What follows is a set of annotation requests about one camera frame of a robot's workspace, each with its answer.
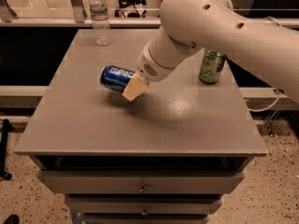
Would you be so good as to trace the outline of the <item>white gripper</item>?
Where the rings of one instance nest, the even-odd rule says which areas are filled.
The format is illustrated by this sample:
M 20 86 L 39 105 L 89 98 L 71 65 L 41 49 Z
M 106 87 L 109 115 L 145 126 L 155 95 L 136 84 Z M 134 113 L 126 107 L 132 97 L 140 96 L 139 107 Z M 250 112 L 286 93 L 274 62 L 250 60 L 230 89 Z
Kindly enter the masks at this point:
M 150 45 L 147 44 L 137 58 L 137 70 L 144 76 L 133 76 L 125 87 L 122 96 L 132 102 L 149 86 L 149 81 L 160 82 L 168 77 L 173 68 L 165 68 L 156 63 L 150 55 Z

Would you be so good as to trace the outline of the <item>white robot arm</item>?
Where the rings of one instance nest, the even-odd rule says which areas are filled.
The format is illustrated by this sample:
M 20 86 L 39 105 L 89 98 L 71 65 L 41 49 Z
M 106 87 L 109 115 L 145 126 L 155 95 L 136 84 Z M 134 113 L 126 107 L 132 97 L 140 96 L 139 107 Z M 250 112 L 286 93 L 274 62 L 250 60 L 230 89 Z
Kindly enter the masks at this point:
M 299 32 L 244 18 L 230 0 L 163 0 L 161 26 L 137 59 L 122 95 L 132 101 L 200 49 L 234 63 L 299 103 Z

